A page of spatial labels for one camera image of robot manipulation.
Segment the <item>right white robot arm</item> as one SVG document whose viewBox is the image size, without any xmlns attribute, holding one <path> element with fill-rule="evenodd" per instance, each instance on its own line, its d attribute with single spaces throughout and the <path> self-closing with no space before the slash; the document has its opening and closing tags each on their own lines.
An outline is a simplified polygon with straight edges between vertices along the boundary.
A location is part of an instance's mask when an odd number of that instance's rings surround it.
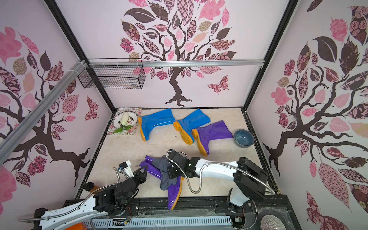
<svg viewBox="0 0 368 230">
<path fill-rule="evenodd" d="M 170 178 L 186 180 L 191 193 L 199 194 L 203 178 L 217 178 L 235 184 L 228 195 L 228 205 L 241 207 L 245 202 L 263 202 L 266 195 L 276 192 L 268 185 L 268 174 L 246 157 L 234 162 L 209 161 L 199 157 L 188 158 L 182 151 L 168 150 L 164 157 L 170 164 Z"/>
</svg>

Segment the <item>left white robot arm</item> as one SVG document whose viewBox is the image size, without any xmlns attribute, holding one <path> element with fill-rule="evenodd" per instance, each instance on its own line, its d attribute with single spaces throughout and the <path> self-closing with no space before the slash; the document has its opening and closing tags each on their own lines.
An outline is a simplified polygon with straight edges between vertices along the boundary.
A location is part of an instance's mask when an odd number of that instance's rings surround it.
<svg viewBox="0 0 368 230">
<path fill-rule="evenodd" d="M 79 203 L 57 210 L 44 210 L 34 221 L 35 230 L 65 230 L 75 224 L 102 217 L 121 216 L 126 213 L 132 198 L 138 193 L 139 185 L 147 180 L 148 167 L 139 168 L 133 177 L 123 182 L 98 189 Z"/>
</svg>

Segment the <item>grey cloth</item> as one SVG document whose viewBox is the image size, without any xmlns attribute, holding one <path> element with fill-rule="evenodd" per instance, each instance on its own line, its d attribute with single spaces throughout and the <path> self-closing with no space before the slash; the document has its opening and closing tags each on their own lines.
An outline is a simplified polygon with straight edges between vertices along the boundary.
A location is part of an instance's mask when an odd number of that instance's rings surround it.
<svg viewBox="0 0 368 230">
<path fill-rule="evenodd" d="M 160 183 L 160 189 L 161 190 L 167 190 L 170 186 L 176 186 L 177 179 L 171 179 L 169 176 L 169 167 L 171 164 L 165 157 L 161 158 L 154 158 L 152 161 L 152 165 L 159 169 L 162 178 Z"/>
</svg>

